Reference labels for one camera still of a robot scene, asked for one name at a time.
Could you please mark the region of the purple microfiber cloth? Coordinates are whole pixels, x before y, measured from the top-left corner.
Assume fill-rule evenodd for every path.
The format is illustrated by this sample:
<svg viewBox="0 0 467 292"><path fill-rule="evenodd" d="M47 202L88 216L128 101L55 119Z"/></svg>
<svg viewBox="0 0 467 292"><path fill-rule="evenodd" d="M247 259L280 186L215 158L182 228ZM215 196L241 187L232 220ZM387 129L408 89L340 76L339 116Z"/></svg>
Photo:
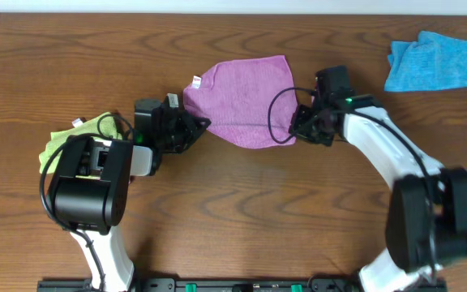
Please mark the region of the purple microfiber cloth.
<svg viewBox="0 0 467 292"><path fill-rule="evenodd" d="M220 62L183 90L192 115L208 118L208 130L241 148L261 149L287 140L298 106L293 76L283 55Z"/></svg>

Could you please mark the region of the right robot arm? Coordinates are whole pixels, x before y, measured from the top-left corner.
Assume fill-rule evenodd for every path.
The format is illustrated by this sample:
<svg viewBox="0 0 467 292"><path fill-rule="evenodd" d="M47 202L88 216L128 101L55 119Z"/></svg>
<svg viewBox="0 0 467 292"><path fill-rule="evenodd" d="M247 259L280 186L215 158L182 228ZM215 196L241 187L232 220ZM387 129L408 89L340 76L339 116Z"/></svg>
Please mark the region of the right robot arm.
<svg viewBox="0 0 467 292"><path fill-rule="evenodd" d="M371 94L358 95L346 67L316 72L310 105L299 105L291 135L357 148L391 190L386 248L358 272L360 291L433 288L438 271L467 258L467 170L424 153Z"/></svg>

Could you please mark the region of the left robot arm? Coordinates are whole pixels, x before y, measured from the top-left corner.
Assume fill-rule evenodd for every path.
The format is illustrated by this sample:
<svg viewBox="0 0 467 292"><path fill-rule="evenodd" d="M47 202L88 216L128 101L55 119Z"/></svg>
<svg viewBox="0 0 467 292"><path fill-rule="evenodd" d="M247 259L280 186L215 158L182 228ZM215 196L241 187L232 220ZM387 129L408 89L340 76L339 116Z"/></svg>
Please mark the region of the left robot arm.
<svg viewBox="0 0 467 292"><path fill-rule="evenodd" d="M134 176L152 176L165 154L185 152L211 122L196 117L169 94L141 99L120 138L94 133L70 135L40 178L40 197L49 218L79 243L92 276L81 281L40 281L39 291L141 291L144 286L126 252L120 221Z"/></svg>

